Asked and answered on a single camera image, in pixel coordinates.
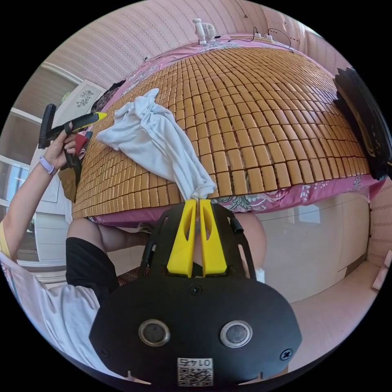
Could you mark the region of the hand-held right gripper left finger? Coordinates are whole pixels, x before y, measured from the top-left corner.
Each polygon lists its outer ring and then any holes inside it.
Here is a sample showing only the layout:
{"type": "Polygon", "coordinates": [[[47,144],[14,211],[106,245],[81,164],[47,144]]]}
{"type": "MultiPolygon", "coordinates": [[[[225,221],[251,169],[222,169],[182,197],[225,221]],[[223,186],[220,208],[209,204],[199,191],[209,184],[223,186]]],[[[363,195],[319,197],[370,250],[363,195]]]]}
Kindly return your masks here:
{"type": "Polygon", "coordinates": [[[178,230],[167,263],[170,274],[191,276],[195,240],[196,200],[185,201],[178,230]]]}

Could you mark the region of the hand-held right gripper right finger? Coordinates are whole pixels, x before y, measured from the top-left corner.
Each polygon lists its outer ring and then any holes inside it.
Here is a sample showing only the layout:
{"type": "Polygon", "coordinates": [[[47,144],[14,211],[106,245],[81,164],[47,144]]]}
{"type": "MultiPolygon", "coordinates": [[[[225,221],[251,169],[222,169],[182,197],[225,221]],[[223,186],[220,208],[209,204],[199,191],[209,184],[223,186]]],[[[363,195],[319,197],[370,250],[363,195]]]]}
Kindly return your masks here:
{"type": "Polygon", "coordinates": [[[199,201],[199,215],[203,277],[224,275],[227,263],[210,200],[199,201]]]}

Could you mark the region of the person's left hand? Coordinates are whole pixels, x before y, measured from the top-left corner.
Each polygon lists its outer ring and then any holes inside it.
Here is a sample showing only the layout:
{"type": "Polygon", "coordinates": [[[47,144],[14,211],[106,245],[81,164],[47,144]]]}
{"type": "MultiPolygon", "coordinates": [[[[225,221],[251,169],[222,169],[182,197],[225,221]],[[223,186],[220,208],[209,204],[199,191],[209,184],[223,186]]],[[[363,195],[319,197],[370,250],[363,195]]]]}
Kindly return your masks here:
{"type": "Polygon", "coordinates": [[[75,155],[75,134],[67,135],[65,131],[62,131],[59,136],[51,142],[44,154],[45,160],[53,167],[52,174],[55,174],[67,163],[65,153],[72,156],[75,155]]]}

